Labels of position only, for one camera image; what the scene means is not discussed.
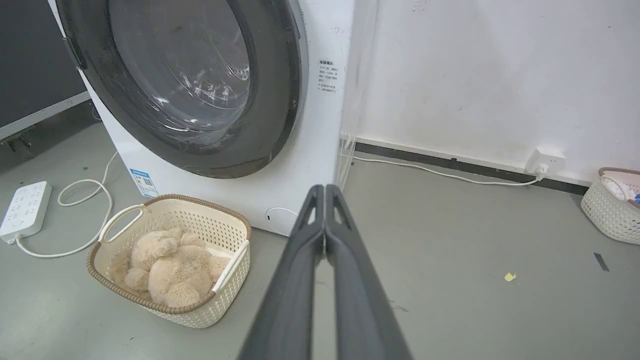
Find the white wall plug socket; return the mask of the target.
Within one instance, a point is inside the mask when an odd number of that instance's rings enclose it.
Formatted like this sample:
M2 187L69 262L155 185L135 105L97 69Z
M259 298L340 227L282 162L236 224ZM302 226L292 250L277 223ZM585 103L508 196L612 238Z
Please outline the white wall plug socket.
M545 177L555 176L566 166L567 158L564 153L553 146L537 146L525 163L526 174Z

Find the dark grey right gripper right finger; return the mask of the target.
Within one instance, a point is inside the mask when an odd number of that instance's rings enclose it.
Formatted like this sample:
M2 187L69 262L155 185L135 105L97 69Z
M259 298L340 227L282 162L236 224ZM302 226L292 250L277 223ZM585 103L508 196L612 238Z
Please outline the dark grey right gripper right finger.
M342 191L325 187L337 360L414 360Z

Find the dark panel with white frame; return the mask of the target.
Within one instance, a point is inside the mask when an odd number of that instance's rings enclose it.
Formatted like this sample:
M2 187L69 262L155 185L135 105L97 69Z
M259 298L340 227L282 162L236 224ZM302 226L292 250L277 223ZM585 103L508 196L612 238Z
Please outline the dark panel with white frame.
M0 141L89 99L49 0L0 0Z

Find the white power strip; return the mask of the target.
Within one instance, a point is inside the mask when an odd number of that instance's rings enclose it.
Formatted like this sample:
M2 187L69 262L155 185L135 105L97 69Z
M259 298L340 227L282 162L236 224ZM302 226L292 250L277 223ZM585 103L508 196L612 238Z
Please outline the white power strip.
M17 239L37 234L45 219L51 191L52 187L46 181L19 187L0 225L0 239L13 244Z

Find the dark round washing machine door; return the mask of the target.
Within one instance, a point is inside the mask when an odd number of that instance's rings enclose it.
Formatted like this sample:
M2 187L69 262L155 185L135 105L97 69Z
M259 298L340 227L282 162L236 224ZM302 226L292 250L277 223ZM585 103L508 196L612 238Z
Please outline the dark round washing machine door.
M285 147L303 84L290 0L54 1L99 100L164 161L235 179Z

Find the cream perforated laundry basket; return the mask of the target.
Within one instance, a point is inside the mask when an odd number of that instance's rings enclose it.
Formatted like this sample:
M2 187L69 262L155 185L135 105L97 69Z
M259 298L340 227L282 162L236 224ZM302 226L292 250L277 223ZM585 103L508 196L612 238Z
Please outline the cream perforated laundry basket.
M230 258L204 299L188 306L169 307L116 283L121 268L114 265L114 258L130 253L142 235L175 227L196 233L213 255ZM217 323L240 292L250 271L251 239L252 226L239 212L183 194L164 194L112 215L87 256L86 268L101 285L142 309L182 326L203 329Z

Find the white front-load washing machine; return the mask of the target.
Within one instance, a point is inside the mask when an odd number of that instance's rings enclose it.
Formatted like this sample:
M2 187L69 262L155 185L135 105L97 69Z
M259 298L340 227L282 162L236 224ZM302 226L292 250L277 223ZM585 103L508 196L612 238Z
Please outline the white front-load washing machine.
M70 51L55 0L48 2ZM103 125L141 194L147 198L181 194L203 199L240 212L255 228L288 236L312 186L345 186L365 103L379 0L290 3L302 50L297 118L274 160L245 177L204 177L155 155L110 114L70 51Z

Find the beige plush teddy bear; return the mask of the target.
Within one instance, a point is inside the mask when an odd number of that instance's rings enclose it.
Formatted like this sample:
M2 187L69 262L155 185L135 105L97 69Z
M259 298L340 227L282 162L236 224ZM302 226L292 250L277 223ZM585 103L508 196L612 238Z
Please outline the beige plush teddy bear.
M195 232L150 231L133 245L123 284L158 305L190 306L208 296L229 262L208 251Z

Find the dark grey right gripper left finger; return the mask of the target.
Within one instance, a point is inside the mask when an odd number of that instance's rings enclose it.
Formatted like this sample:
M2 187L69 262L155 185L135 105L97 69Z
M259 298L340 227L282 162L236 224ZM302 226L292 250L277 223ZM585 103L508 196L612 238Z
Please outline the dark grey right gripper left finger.
M315 273L325 252L325 188L309 189L238 360L311 360Z

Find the white perforated basket with items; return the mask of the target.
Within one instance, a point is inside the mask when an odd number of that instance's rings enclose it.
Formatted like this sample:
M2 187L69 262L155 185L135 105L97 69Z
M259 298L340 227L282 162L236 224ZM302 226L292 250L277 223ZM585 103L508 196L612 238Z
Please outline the white perforated basket with items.
M640 246L640 170L600 168L580 207L606 237Z

